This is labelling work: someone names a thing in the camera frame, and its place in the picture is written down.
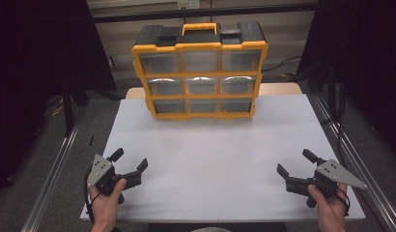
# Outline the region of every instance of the white table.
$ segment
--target white table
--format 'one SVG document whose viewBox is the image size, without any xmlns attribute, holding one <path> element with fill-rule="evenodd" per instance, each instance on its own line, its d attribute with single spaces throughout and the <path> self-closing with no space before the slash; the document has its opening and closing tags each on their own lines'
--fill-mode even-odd
<svg viewBox="0 0 396 232">
<path fill-rule="evenodd" d="M 125 154 L 117 173 L 135 170 L 143 158 L 150 164 L 143 184 L 124 192 L 118 219 L 150 223 L 316 219 L 305 196 L 286 191 L 276 165 L 308 178 L 316 164 L 304 148 L 335 159 L 305 95 L 258 97 L 255 116 L 236 120 L 156 120 L 144 100 L 123 100 L 104 156 L 118 148 Z M 365 218 L 348 191 L 347 218 Z"/>
</svg>

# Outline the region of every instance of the metal rail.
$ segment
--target metal rail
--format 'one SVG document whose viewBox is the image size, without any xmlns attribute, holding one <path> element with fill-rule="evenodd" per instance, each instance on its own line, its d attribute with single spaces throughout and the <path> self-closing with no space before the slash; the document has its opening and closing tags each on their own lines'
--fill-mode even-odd
<svg viewBox="0 0 396 232">
<path fill-rule="evenodd" d="M 318 7 L 330 5 L 335 6 L 341 3 L 303 3 L 303 4 L 282 4 L 257 7 L 237 7 L 237 8 L 206 8 L 191 10 L 176 10 L 164 12 L 149 12 L 135 14 L 94 14 L 90 17 L 69 17 L 69 18 L 44 18 L 45 23 L 110 23 L 124 21 L 140 21 L 170 18 L 188 18 L 201 16 L 223 16 L 223 15 L 253 15 L 270 13 L 291 13 L 291 12 L 311 12 Z"/>
<path fill-rule="evenodd" d="M 44 182 L 41 193 L 39 194 L 39 197 L 36 200 L 33 209 L 30 211 L 28 218 L 24 222 L 24 225 L 21 229 L 22 232 L 35 232 L 38 230 L 45 209 L 47 208 L 48 202 L 50 201 L 51 194 L 56 186 L 57 181 L 59 180 L 59 175 L 63 169 L 63 165 L 66 162 L 66 158 L 69 154 L 75 136 L 77 135 L 78 126 L 84 118 L 86 108 L 87 107 L 80 107 L 78 109 L 76 123 L 72 128 L 70 135 L 66 137 L 63 141 L 62 147 L 59 150 L 56 160 L 54 161 L 53 166 L 51 167 L 50 172 L 47 176 L 47 179 Z"/>
<path fill-rule="evenodd" d="M 327 110 L 327 103 L 322 96 L 314 96 L 314 99 L 324 114 L 326 119 L 330 118 L 330 114 Z M 340 126 L 338 123 L 330 122 L 330 128 L 334 135 L 337 137 L 339 133 Z M 376 180 L 373 178 L 372 174 L 364 164 L 357 150 L 354 148 L 351 140 L 346 136 L 346 134 L 341 130 L 340 138 L 341 146 L 344 149 L 349 161 L 352 163 L 354 170 L 357 172 L 360 179 L 367 184 L 369 187 L 367 190 L 375 202 L 377 208 L 382 214 L 383 219 L 387 223 L 391 231 L 396 232 L 396 211 L 387 196 L 382 192 Z"/>
</svg>

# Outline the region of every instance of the black cable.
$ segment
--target black cable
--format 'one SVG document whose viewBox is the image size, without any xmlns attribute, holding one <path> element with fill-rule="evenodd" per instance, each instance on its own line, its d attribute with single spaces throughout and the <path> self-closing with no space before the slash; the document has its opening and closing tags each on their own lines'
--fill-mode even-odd
<svg viewBox="0 0 396 232">
<path fill-rule="evenodd" d="M 343 190 L 341 190 L 340 188 L 337 188 L 338 190 L 340 190 L 341 192 L 343 192 L 343 194 L 346 196 L 346 199 L 348 200 L 347 202 L 342 198 L 342 197 L 340 197 L 337 193 L 336 194 L 334 194 L 334 196 L 340 201 L 340 202 L 342 202 L 342 204 L 343 205 L 345 205 L 345 216 L 348 216 L 349 215 L 349 209 L 351 208 L 351 200 L 349 199 L 349 196 L 343 191 Z"/>
<path fill-rule="evenodd" d="M 295 76 L 289 79 L 287 82 L 297 82 L 310 77 L 311 73 L 317 72 L 323 68 L 325 65 L 325 61 L 318 61 L 314 65 L 308 67 L 306 70 L 302 72 L 297 72 Z"/>
<path fill-rule="evenodd" d="M 181 10 L 182 10 L 182 11 L 186 10 L 186 7 L 181 7 Z"/>
<path fill-rule="evenodd" d="M 95 198 L 92 199 L 92 202 L 90 203 L 90 205 L 93 206 L 93 202 L 99 197 L 100 194 L 101 194 L 101 192 L 99 192 L 99 193 L 95 196 Z"/>
<path fill-rule="evenodd" d="M 212 0 L 210 1 L 210 8 L 212 8 Z M 212 15 L 210 16 L 210 22 L 212 22 Z"/>
<path fill-rule="evenodd" d="M 301 56 L 294 56 L 294 57 L 285 59 L 285 60 L 283 60 L 282 62 L 280 62 L 279 65 L 277 65 L 277 66 L 275 66 L 275 67 L 273 67 L 273 68 L 270 68 L 270 69 L 262 69 L 261 72 L 262 72 L 262 73 L 265 73 L 265 72 L 270 72 L 270 71 L 276 70 L 276 69 L 278 69 L 278 68 L 280 68 L 280 67 L 282 67 L 282 66 L 288 64 L 289 62 L 291 62 L 291 61 L 293 61 L 293 60 L 295 60 L 295 59 L 298 59 L 298 58 L 300 58 L 300 57 L 301 57 Z"/>
<path fill-rule="evenodd" d="M 346 93 L 345 93 L 344 86 L 342 85 L 341 88 L 340 88 L 340 91 L 339 91 L 339 108 L 337 110 L 337 119 L 338 119 L 338 123 L 339 123 L 339 130 L 337 132 L 337 150 L 338 150 L 338 153 L 339 153 L 339 158 L 340 158 L 340 160 L 342 162 L 341 164 L 347 169 L 347 165 L 346 165 L 346 163 L 345 163 L 345 161 L 343 159 L 342 150 L 341 150 L 341 146 L 340 146 L 341 145 L 341 140 L 342 140 L 342 132 L 343 132 L 342 117 L 343 117 L 343 113 L 345 112 L 345 109 L 346 109 Z M 373 211 L 372 207 L 368 204 L 366 199 L 361 194 L 360 189 L 356 188 L 355 190 L 358 193 L 358 195 L 360 196 L 360 198 L 363 200 L 364 204 L 366 204 L 367 208 L 369 209 L 370 213 L 372 214 L 373 218 L 375 219 L 375 221 L 377 222 L 379 227 L 382 229 L 382 231 L 383 232 L 386 231 L 384 229 L 384 226 L 382 225 L 382 223 L 378 219 L 378 217 L 375 215 L 375 212 Z"/>
<path fill-rule="evenodd" d="M 89 214 L 90 221 L 94 224 L 95 223 L 95 216 L 93 214 L 93 207 L 92 204 L 89 202 L 89 192 L 87 188 L 87 179 L 89 178 L 90 172 L 92 172 L 92 166 L 87 169 L 86 174 L 84 175 L 84 185 L 83 185 L 83 190 L 84 190 L 84 202 L 86 203 L 86 208 L 87 208 L 87 214 Z"/>
</svg>

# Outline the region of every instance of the wall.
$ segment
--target wall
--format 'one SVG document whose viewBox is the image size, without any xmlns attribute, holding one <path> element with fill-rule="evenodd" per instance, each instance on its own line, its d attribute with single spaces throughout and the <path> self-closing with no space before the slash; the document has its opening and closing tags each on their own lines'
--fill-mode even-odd
<svg viewBox="0 0 396 232">
<path fill-rule="evenodd" d="M 201 8 L 231 8 L 262 5 L 310 3 L 316 0 L 201 0 Z M 178 9 L 174 0 L 88 0 L 93 15 L 134 14 L 145 12 L 173 11 Z M 257 20 L 262 26 L 269 43 L 269 57 L 265 64 L 278 64 L 280 61 L 301 55 L 314 12 L 251 14 L 186 18 L 187 23 L 218 22 L 235 24 L 240 20 Z M 146 20 L 133 22 L 114 22 L 97 24 L 99 36 L 105 53 L 114 60 L 115 78 L 126 78 L 133 75 L 132 57 L 130 51 L 138 33 L 143 26 L 160 24 L 164 26 L 179 26 L 183 18 Z"/>
</svg>

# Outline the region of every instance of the hand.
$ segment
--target hand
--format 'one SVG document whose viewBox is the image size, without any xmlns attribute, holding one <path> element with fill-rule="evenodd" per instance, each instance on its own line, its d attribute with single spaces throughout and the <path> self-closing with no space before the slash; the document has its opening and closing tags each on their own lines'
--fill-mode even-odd
<svg viewBox="0 0 396 232">
<path fill-rule="evenodd" d="M 93 225 L 92 232 L 111 232 L 114 229 L 119 208 L 119 196 L 126 186 L 126 182 L 126 179 L 120 180 L 110 196 L 103 194 L 97 196 L 99 190 L 95 186 L 89 189 L 90 199 L 94 199 L 92 205 L 95 224 Z"/>
<path fill-rule="evenodd" d="M 340 183 L 338 188 L 346 192 L 348 186 Z M 346 231 L 344 204 L 334 196 L 325 199 L 322 193 L 313 185 L 308 186 L 308 190 L 318 203 L 318 222 L 321 232 Z M 343 192 L 337 190 L 337 194 L 345 200 L 346 196 Z"/>
</svg>

